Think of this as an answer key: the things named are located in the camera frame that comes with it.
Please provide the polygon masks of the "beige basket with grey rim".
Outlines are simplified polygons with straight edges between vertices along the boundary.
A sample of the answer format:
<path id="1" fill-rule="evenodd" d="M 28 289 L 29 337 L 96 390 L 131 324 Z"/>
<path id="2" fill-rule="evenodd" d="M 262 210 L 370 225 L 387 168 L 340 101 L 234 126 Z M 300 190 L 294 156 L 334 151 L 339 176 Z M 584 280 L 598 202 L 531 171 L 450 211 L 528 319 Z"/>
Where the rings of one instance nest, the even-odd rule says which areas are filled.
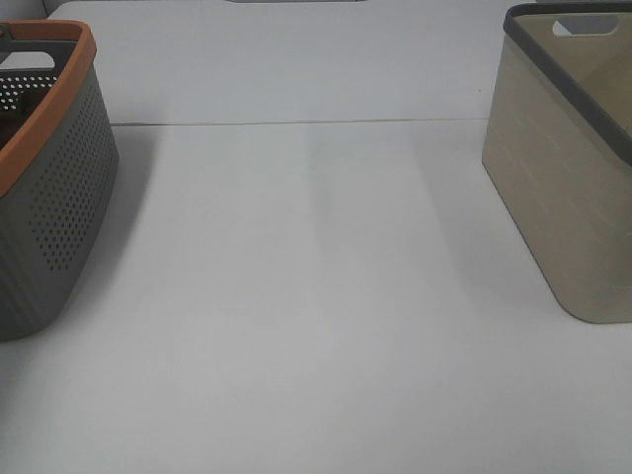
<path id="1" fill-rule="evenodd" d="M 557 302 L 631 319 L 631 5 L 509 8 L 482 163 Z"/>

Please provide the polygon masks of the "grey basket with orange rim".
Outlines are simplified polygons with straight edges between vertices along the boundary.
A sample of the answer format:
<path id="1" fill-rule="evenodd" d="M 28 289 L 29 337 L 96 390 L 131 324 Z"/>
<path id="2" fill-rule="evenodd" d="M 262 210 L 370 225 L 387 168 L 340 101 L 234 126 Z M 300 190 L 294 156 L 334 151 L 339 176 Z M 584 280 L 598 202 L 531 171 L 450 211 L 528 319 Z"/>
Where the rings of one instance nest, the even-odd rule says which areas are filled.
<path id="1" fill-rule="evenodd" d="M 87 24 L 7 21 L 1 50 L 53 61 L 1 73 L 1 339 L 8 342 L 61 313 L 99 234 L 119 153 Z"/>

